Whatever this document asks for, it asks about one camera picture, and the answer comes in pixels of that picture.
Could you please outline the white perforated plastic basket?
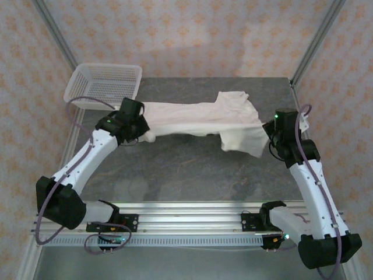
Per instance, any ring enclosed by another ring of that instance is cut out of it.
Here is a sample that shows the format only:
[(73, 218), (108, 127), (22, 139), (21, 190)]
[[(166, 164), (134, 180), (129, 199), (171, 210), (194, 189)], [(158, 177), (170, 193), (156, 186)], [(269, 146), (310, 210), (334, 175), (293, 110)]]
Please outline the white perforated plastic basket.
[(124, 98), (136, 99), (142, 68), (138, 65), (83, 63), (74, 70), (64, 101), (82, 96), (73, 104), (83, 110), (108, 110), (105, 103), (120, 106)]

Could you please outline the white t-shirt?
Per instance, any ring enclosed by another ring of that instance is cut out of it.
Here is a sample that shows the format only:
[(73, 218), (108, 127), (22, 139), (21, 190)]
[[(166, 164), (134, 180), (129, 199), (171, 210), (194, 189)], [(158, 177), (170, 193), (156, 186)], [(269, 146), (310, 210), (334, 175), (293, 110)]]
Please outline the white t-shirt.
[(144, 117), (150, 131), (139, 142), (154, 142), (157, 137), (171, 134), (219, 135), (223, 151), (261, 157), (269, 137), (248, 98), (245, 92), (233, 91), (219, 92), (213, 103), (146, 102)]

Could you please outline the small circuit board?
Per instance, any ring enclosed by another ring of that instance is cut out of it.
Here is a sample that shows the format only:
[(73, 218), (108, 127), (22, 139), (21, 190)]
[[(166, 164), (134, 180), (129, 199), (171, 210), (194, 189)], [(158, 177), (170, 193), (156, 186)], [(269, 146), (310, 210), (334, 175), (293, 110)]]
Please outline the small circuit board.
[(126, 238), (122, 236), (99, 235), (98, 239), (107, 244), (122, 244), (126, 242)]
[(298, 244), (300, 242), (300, 235), (297, 233), (281, 233), (270, 238), (274, 243), (282, 243), (286, 240), (291, 240), (292, 242)]

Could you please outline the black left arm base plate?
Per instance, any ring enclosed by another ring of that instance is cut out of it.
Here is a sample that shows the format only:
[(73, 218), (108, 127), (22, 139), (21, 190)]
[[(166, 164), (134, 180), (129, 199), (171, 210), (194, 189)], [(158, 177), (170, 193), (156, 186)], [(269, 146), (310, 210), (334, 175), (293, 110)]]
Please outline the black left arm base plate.
[(116, 213), (108, 222), (95, 223), (90, 222), (86, 226), (86, 232), (92, 233), (116, 233), (127, 232), (123, 226), (126, 226), (131, 232), (137, 232), (139, 223), (138, 214), (124, 214)]

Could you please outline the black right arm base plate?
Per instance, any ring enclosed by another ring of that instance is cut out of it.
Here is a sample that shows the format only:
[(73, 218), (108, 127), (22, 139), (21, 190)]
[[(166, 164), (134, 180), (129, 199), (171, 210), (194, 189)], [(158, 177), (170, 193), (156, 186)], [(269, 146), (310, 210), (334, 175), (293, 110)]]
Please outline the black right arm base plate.
[(274, 234), (289, 230), (293, 219), (280, 215), (270, 217), (268, 213), (241, 213), (241, 227), (243, 232), (258, 234)]

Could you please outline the aluminium frame post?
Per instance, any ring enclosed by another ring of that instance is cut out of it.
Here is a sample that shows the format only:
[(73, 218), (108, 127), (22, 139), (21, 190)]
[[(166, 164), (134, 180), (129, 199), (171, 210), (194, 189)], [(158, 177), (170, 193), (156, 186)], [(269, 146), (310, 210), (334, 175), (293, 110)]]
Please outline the aluminium frame post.
[(323, 43), (324, 38), (328, 34), (335, 19), (339, 15), (346, 0), (333, 0), (326, 15), (324, 16), (321, 24), (319, 25), (315, 35), (313, 36), (305, 54), (303, 55), (293, 77), (289, 80), (292, 89), (295, 89), (301, 81), (302, 76), (305, 74), (307, 68), (311, 64), (314, 56), (316, 55), (319, 47)]
[(47, 7), (45, 0), (31, 0), (31, 2), (46, 25), (49, 34), (53, 37), (65, 61), (68, 63), (70, 69), (74, 71), (78, 66), (78, 62)]

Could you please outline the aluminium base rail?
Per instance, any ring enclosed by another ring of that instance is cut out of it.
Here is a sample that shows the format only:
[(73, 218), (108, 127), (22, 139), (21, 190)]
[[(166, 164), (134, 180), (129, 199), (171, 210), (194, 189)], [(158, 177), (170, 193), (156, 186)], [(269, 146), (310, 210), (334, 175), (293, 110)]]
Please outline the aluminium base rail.
[[(166, 234), (231, 234), (243, 232), (241, 213), (259, 213), (261, 202), (134, 202), (111, 203), (118, 207), (119, 214), (138, 214), (139, 223), (134, 233), (166, 233)], [(285, 202), (289, 210), (300, 216), (306, 223), (309, 215), (304, 201)], [(86, 232), (87, 222), (81, 223), (75, 229)], [(48, 230), (67, 228), (42, 218), (36, 223), (34, 231), (46, 233)]]

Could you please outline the aluminium frame leg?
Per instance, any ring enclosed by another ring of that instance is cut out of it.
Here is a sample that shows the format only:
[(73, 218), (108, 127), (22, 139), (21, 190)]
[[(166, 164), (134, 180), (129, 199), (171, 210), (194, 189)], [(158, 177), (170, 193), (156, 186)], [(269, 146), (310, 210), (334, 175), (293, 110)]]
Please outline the aluminium frame leg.
[(16, 280), (33, 280), (42, 248), (37, 244), (34, 235), (28, 237)]

